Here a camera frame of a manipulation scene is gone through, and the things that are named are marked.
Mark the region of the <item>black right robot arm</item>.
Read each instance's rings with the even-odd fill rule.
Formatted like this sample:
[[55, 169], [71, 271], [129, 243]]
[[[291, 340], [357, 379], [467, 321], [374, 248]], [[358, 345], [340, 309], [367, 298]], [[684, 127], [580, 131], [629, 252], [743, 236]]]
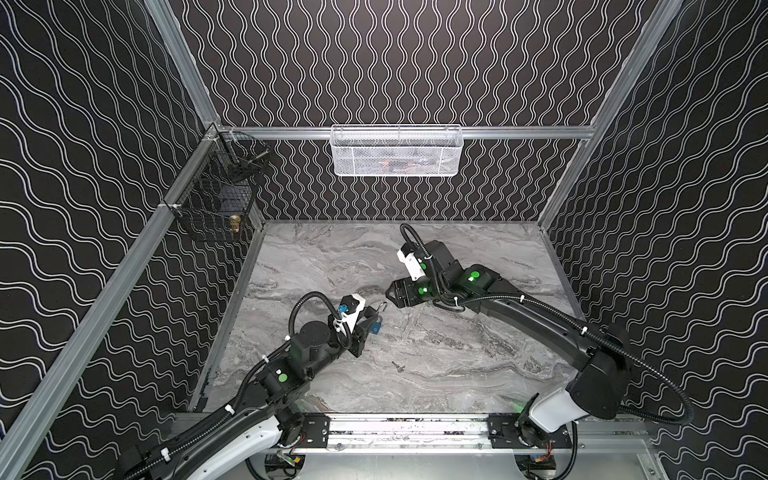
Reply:
[[[626, 413], [672, 426], [687, 426], [694, 420], [694, 404], [683, 388], [632, 353], [619, 333], [530, 296], [484, 265], [463, 267], [444, 243], [424, 241], [407, 223], [399, 230], [404, 244], [398, 258], [408, 275], [393, 281], [386, 291], [397, 308], [430, 304], [452, 313], [486, 315], [520, 330], [575, 369], [566, 385], [527, 401], [517, 420], [526, 442], [586, 417], [611, 420]], [[671, 390], [682, 404], [681, 413], [663, 415], [626, 404], [635, 368]]]

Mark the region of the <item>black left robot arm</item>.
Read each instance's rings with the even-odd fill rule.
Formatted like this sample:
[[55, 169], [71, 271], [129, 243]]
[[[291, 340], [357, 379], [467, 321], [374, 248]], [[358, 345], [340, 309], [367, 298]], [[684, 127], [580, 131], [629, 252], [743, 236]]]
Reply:
[[358, 294], [338, 304], [319, 291], [303, 295], [283, 343], [246, 373], [233, 398], [170, 440], [124, 452], [114, 478], [219, 479], [265, 450], [296, 447], [305, 437], [297, 401], [342, 355], [361, 356], [385, 308]]

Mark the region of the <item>brass object in basket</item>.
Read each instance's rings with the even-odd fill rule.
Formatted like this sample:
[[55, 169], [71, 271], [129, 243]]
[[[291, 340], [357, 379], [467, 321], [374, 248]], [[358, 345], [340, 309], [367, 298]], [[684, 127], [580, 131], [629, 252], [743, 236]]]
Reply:
[[231, 215], [229, 217], [230, 231], [233, 235], [239, 235], [241, 232], [242, 217], [240, 215]]

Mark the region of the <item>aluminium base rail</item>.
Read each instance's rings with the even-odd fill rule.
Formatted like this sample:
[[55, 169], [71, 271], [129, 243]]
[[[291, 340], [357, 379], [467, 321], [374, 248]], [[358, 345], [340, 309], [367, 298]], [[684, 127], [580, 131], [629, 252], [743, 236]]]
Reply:
[[518, 453], [567, 451], [568, 428], [533, 443], [522, 441], [517, 416], [508, 414], [308, 413], [298, 453]]

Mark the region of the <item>white mesh wall basket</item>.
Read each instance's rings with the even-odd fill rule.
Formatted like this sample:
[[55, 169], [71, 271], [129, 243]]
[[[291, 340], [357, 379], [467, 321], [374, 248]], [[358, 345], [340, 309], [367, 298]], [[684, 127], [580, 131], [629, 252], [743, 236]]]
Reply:
[[462, 127], [451, 124], [336, 124], [329, 144], [338, 176], [452, 177], [464, 138]]

